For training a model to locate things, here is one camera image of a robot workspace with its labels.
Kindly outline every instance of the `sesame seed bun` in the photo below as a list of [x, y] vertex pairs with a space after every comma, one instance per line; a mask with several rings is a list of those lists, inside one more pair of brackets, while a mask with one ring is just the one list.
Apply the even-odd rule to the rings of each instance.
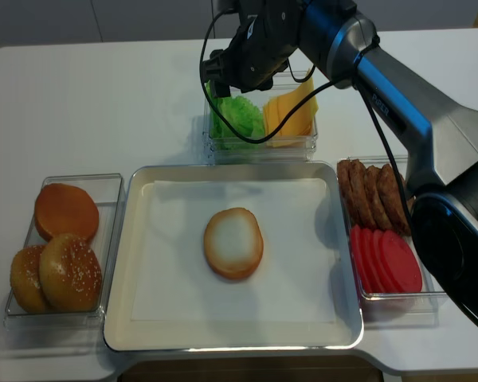
[[257, 219], [247, 209], [220, 211], [204, 232], [204, 252], [210, 268], [230, 280], [249, 277], [264, 253]]
[[99, 211], [87, 192], [61, 183], [43, 187], [35, 200], [33, 217], [35, 228], [46, 241], [61, 233], [90, 241], [99, 226]]
[[94, 251], [73, 234], [53, 237], [39, 264], [42, 290], [49, 303], [64, 312], [96, 308], [101, 292], [101, 269]]
[[44, 245], [23, 248], [10, 265], [10, 287], [18, 305], [28, 313], [50, 310], [39, 281], [39, 259], [44, 248]]

